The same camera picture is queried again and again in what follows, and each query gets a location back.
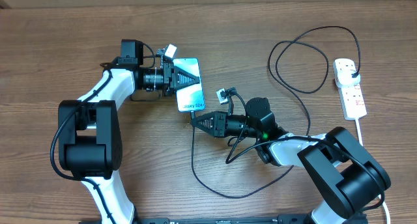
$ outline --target white power strip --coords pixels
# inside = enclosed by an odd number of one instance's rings
[[[354,62],[350,59],[336,59],[333,70],[345,119],[355,120],[365,116],[364,96],[359,85],[360,75],[352,77],[352,73],[356,72]]]

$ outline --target wooden table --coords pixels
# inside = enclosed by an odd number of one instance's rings
[[[76,99],[101,78],[99,63],[120,53],[122,38],[169,43],[179,57],[198,57],[207,108],[226,110],[215,91],[236,87],[245,101],[267,97],[280,126],[303,135],[306,117],[297,100],[270,77],[266,60],[275,43],[323,25],[352,29],[362,50],[362,89],[368,115],[361,119],[365,147],[388,171],[386,202],[394,223],[416,223],[417,214],[417,3],[271,3],[155,7],[0,10],[0,223],[77,223],[98,219],[93,199],[79,182],[58,177],[49,161],[61,100]],[[302,39],[332,63],[357,62],[352,37],[340,29]],[[312,90],[325,73],[323,57],[293,46],[279,64],[292,85]],[[300,94],[311,114],[312,135],[344,126],[339,95],[329,77],[315,94]],[[152,98],[141,92],[136,98]],[[236,113],[243,113],[236,103]],[[175,98],[125,101],[119,109],[122,181],[141,217],[244,217],[305,213],[322,200],[301,168],[246,199],[221,198],[192,175],[192,128]],[[196,134],[196,166],[212,188],[248,193],[287,168],[264,165],[255,152],[225,165],[226,139]],[[368,212],[384,223],[381,209]]]

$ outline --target wooden tabletop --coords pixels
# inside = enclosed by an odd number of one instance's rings
[[[368,112],[360,120],[364,144],[392,180],[386,203],[393,223],[416,223],[416,1],[0,10],[0,223],[77,223],[100,217],[80,182],[53,172],[50,142],[58,104],[97,83],[98,64],[120,54],[122,38],[142,40],[154,50],[173,43],[178,57],[197,57],[204,113],[225,111],[215,92],[236,87],[245,101],[267,97],[277,123],[303,135],[305,114],[270,77],[266,61],[275,43],[324,25],[346,26],[359,39]],[[302,41],[321,48],[330,61],[322,89],[300,94],[311,115],[310,134],[343,126],[356,135],[354,122],[343,118],[331,66],[340,57],[357,62],[354,40],[341,29],[326,29]],[[312,90],[322,81],[326,63],[316,51],[293,46],[278,68],[288,83]],[[235,113],[243,114],[238,102]],[[118,114],[121,177],[141,217],[276,216],[306,213],[322,201],[302,168],[245,199],[224,199],[203,188],[190,168],[190,116],[178,112],[175,98],[126,100]],[[226,142],[197,130],[195,169],[220,192],[249,193],[287,169],[264,165],[255,152],[226,165]],[[382,208],[368,214],[370,223],[384,223]]]

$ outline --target phone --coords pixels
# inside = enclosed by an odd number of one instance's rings
[[[180,112],[201,111],[206,108],[203,94],[203,83],[197,58],[174,59],[174,66],[200,77],[200,83],[190,85],[177,91],[177,104]]]

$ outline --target robotic arm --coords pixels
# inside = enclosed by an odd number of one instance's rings
[[[98,223],[138,222],[118,171],[122,141],[117,110],[123,101],[136,90],[161,90],[163,96],[171,96],[200,82],[199,77],[174,66],[176,47],[171,44],[156,54],[161,60],[160,68],[140,67],[143,45],[137,40],[122,40],[121,56],[104,66],[103,77],[93,89],[78,100],[64,100],[59,105],[59,125],[64,124],[59,135],[59,163],[90,191],[102,215]],[[79,106],[88,98],[88,102]],[[78,110],[65,122],[76,107]],[[96,129],[96,136],[76,133],[87,129]]]
[[[229,111],[196,117],[192,119],[192,126],[214,137],[239,136],[242,132],[243,137],[257,139],[246,151],[255,148],[264,163],[304,167],[324,201],[300,222],[290,223],[344,223],[367,210],[365,205],[391,186],[386,171],[345,128],[337,127],[312,137],[295,136],[278,127],[266,98],[249,100],[246,116],[233,115],[233,95],[236,95],[234,88],[219,90],[219,101],[229,104]],[[336,167],[347,160],[352,160],[353,164],[339,173]]]

